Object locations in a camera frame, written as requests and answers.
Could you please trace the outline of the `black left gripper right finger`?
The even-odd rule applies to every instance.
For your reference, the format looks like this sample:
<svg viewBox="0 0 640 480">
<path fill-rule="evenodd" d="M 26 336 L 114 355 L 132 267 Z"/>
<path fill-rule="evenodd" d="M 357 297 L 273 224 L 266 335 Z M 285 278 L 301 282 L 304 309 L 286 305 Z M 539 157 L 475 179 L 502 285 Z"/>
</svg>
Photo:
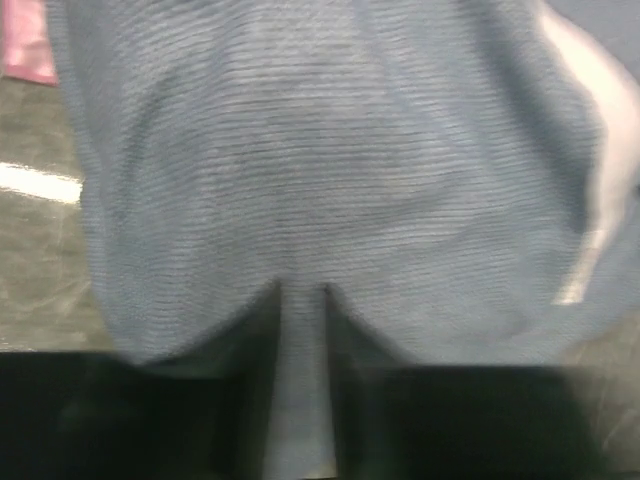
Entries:
<svg viewBox="0 0 640 480">
<path fill-rule="evenodd" d="M 574 393 L 577 374 L 538 366 L 402 360 L 323 293 L 341 479 L 609 479 Z"/>
</svg>

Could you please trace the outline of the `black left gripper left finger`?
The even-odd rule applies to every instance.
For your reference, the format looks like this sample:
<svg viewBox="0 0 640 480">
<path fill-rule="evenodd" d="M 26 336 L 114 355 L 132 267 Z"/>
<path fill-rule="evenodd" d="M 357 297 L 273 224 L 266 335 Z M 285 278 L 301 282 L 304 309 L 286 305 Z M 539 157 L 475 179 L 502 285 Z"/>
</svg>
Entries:
<svg viewBox="0 0 640 480">
<path fill-rule="evenodd" d="M 99 352 L 1 356 L 5 479 L 259 479 L 280 289 L 240 312 L 211 379 L 143 373 Z"/>
</svg>

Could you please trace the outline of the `blue-grey pillowcase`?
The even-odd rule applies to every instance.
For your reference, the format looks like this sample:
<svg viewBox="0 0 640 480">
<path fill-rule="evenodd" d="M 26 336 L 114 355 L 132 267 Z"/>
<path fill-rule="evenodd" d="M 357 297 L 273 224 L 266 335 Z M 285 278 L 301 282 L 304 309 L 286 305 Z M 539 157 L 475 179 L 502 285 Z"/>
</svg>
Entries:
<svg viewBox="0 0 640 480">
<path fill-rule="evenodd" d="M 263 476 L 335 459 L 324 286 L 403 360 L 540 364 L 639 308 L 639 206 L 554 303 L 603 132 L 540 1 L 51 1 L 116 354 L 213 378 L 280 289 Z"/>
</svg>

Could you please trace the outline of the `white pillow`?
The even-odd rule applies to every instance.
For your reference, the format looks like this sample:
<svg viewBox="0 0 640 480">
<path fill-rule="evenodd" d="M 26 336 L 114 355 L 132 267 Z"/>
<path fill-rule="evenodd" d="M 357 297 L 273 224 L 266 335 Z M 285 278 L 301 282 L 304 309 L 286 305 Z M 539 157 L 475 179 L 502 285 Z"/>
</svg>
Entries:
<svg viewBox="0 0 640 480">
<path fill-rule="evenodd" d="M 583 301 L 598 260 L 626 216 L 639 172 L 639 84 L 593 36 L 547 2 L 538 3 L 537 18 L 561 64 L 593 100 L 603 127 L 586 182 L 586 232 L 554 300 L 571 305 Z"/>
</svg>

